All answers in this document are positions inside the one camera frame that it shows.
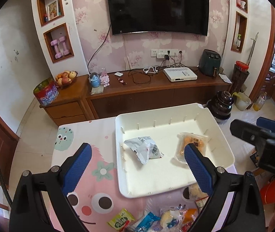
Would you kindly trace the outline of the red round tin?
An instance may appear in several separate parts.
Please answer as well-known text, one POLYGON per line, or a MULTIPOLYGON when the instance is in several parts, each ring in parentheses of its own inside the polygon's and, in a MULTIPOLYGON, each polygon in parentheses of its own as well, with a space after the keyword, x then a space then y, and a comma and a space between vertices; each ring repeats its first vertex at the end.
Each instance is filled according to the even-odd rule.
POLYGON ((34 88, 33 94, 41 106, 48 106, 57 98, 59 92, 53 78, 48 78, 34 88))

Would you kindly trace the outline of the pink plush toy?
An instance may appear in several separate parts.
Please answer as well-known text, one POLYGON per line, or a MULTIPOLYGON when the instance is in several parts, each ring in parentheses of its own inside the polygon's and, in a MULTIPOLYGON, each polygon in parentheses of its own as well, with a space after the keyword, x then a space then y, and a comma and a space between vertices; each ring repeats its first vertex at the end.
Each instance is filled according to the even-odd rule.
POLYGON ((109 75, 105 72, 105 71, 102 71, 100 73, 100 84, 103 86, 103 87, 107 87, 110 85, 110 79, 109 79, 109 75))

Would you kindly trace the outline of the blueberry cake packet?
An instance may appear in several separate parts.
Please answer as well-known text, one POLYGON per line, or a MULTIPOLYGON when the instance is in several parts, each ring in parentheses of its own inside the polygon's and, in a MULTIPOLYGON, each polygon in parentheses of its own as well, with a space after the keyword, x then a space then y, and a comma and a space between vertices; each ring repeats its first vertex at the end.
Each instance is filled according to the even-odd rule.
POLYGON ((180 228, 184 219, 184 212, 180 210, 165 211, 160 219, 162 231, 175 231, 180 228))

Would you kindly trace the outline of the yellow liquid bottle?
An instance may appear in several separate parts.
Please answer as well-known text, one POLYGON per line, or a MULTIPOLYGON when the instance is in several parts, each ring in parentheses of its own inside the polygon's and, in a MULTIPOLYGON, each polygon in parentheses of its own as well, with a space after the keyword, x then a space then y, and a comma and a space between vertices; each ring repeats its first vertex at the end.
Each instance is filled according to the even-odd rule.
POLYGON ((264 103, 266 102, 266 98, 267 98, 266 92, 263 92, 260 94, 260 96, 258 97, 258 99, 255 101, 255 103, 252 106, 256 112, 258 112, 260 109, 262 109, 262 107, 264 106, 264 103))

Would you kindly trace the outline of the white plastic storage bin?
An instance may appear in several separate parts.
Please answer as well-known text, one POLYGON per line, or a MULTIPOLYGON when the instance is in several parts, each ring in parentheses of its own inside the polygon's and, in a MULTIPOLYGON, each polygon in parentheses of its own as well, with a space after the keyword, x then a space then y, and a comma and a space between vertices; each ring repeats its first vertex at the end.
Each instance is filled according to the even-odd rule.
POLYGON ((214 116, 198 103, 120 114, 115 119, 115 145, 118 188, 124 197, 161 194, 195 183, 189 166, 176 159, 183 132, 206 136, 206 157, 215 166, 227 169, 235 163, 214 116), (142 165, 124 141, 145 136, 164 156, 142 165))

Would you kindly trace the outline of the dark green air fryer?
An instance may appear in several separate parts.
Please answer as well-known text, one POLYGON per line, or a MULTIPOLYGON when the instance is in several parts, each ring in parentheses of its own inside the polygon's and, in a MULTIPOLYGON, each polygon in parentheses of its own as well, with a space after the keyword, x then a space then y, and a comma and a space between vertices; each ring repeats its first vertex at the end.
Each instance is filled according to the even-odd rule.
POLYGON ((220 68, 221 56, 219 53, 204 49, 199 61, 199 70, 209 77, 216 77, 220 68))

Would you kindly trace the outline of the white set-top box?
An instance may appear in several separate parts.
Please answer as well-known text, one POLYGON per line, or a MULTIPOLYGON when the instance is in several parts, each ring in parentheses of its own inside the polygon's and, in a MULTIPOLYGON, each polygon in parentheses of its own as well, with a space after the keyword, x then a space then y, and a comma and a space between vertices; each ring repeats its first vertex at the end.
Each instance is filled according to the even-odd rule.
POLYGON ((170 82, 197 80, 197 75, 188 67, 165 68, 163 72, 170 82))

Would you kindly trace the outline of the white plastic bucket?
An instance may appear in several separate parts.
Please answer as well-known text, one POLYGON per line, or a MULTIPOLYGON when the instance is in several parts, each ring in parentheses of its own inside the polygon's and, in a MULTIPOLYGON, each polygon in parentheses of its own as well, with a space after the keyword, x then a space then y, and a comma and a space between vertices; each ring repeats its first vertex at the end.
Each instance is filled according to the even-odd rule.
POLYGON ((236 97, 235 105, 240 111, 245 111, 252 104, 250 98, 242 92, 234 92, 232 95, 236 97))

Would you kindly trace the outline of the black wall television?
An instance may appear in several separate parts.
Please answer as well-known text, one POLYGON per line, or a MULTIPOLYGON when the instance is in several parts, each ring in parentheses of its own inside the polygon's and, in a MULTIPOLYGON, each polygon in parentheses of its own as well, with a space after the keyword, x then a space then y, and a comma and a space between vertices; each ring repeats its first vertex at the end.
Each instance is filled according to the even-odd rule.
POLYGON ((209 0, 108 0, 114 35, 184 32, 206 36, 209 0))

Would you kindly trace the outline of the blue snow globe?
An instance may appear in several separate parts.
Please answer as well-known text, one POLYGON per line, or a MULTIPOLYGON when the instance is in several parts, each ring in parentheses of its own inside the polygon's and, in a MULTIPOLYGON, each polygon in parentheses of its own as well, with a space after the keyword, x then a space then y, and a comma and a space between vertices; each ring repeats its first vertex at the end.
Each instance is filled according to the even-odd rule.
POLYGON ((90 85, 93 88, 97 88, 101 85, 100 76, 96 72, 92 72, 89 76, 90 85))

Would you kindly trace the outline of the orange white wafer packet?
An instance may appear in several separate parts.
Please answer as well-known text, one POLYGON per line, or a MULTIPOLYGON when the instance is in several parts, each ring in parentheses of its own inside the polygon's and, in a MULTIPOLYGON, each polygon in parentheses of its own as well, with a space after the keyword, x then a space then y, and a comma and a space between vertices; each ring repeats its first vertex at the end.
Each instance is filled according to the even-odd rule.
POLYGON ((183 224, 187 224, 189 222, 193 222, 196 219, 196 215, 198 215, 198 211, 196 208, 189 208, 186 210, 184 214, 184 219, 182 221, 183 224))

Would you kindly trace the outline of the blue snack packet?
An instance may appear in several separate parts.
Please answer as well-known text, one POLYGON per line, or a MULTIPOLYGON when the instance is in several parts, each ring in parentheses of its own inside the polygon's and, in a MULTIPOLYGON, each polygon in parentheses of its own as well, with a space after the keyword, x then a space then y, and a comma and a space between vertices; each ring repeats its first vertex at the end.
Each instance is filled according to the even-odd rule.
POLYGON ((145 232, 148 231, 154 222, 158 222, 160 217, 152 212, 145 213, 137 222, 128 227, 128 231, 145 232))

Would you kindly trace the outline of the red plastic basin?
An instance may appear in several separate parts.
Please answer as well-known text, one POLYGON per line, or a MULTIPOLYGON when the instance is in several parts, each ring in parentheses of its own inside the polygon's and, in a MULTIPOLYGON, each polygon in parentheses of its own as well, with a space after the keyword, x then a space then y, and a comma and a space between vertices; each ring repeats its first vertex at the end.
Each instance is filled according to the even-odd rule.
POLYGON ((275 179, 261 188, 260 196, 263 205, 275 203, 275 179))

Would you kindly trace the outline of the large rice cake pack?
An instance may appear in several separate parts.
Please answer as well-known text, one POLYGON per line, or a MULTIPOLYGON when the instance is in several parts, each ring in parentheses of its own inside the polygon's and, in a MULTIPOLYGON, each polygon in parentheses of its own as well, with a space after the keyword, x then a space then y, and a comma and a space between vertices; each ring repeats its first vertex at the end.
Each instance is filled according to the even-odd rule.
POLYGON ((208 197, 207 193, 204 193, 198 183, 194 183, 188 187, 189 197, 192 200, 199 200, 208 197))

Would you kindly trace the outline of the wooden tv cabinet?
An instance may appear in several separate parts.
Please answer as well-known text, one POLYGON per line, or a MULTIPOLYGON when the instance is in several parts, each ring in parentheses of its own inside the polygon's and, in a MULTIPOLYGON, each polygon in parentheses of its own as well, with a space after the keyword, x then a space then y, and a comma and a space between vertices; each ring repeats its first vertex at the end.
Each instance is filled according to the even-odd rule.
POLYGON ((119 114, 145 111, 190 103, 205 104, 230 84, 220 77, 197 73, 194 81, 170 82, 162 71, 153 76, 139 71, 125 71, 120 83, 109 74, 110 84, 103 93, 91 94, 88 75, 77 77, 71 85, 59 90, 58 97, 44 110, 57 126, 115 117, 119 114))

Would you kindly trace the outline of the red square snack packet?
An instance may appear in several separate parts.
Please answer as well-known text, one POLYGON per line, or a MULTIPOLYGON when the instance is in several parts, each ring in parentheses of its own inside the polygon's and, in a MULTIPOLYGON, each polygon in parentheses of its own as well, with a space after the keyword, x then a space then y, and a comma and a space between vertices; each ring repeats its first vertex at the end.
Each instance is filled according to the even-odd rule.
POLYGON ((188 222, 187 224, 183 224, 180 231, 181 232, 188 232, 189 229, 191 228, 192 224, 193 224, 193 222, 188 222))

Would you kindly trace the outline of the tall dark woven basket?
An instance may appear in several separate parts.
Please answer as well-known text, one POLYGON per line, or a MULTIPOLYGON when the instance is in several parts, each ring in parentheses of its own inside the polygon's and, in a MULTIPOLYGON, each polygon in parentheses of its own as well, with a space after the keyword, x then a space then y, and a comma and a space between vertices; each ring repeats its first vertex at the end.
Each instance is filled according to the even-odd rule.
POLYGON ((249 75, 249 66, 246 63, 241 61, 236 61, 235 66, 233 68, 232 73, 232 85, 230 87, 229 93, 233 94, 235 92, 240 92, 241 87, 243 86, 244 82, 246 81, 249 75))

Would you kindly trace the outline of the pink dumbbells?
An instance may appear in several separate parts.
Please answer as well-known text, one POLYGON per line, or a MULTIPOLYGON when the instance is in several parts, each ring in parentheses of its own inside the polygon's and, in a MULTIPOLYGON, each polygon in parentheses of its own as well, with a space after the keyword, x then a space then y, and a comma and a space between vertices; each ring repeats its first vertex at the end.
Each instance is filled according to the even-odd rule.
POLYGON ((59 59, 61 57, 64 57, 70 54, 70 50, 66 45, 66 36, 62 36, 59 39, 55 39, 51 41, 50 44, 56 52, 55 54, 56 59, 59 59))

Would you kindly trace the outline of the fruit basket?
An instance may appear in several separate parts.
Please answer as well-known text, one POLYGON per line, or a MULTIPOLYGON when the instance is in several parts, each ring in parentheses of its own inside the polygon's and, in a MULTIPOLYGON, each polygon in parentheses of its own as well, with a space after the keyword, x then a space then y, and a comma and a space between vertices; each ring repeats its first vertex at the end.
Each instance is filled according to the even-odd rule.
POLYGON ((55 77, 55 85, 56 87, 67 87, 72 84, 77 76, 77 71, 64 71, 59 73, 55 77))

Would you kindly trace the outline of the silver white snack bag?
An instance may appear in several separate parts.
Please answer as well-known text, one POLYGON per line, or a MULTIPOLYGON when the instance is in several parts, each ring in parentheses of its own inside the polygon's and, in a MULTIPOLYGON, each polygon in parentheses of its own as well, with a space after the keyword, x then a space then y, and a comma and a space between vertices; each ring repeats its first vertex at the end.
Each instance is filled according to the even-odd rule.
POLYGON ((164 156, 150 136, 127 139, 124 144, 136 154, 142 165, 146 165, 151 159, 160 159, 164 156))

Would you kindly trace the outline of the framed picture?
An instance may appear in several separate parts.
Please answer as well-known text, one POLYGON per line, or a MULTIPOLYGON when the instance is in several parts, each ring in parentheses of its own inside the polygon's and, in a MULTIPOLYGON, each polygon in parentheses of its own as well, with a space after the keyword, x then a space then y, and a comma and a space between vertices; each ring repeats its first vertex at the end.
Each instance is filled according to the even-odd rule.
POLYGON ((59 16, 58 0, 45 0, 46 15, 45 21, 51 21, 59 16))

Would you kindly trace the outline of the green small snack packet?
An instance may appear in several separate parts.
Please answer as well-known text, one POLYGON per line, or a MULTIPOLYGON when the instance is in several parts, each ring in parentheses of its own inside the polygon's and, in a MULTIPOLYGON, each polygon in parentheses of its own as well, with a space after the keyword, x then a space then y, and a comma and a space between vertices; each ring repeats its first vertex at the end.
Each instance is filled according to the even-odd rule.
POLYGON ((107 222, 107 224, 116 231, 122 231, 132 221, 135 221, 134 216, 127 209, 122 208, 117 215, 115 215, 109 222, 107 222))

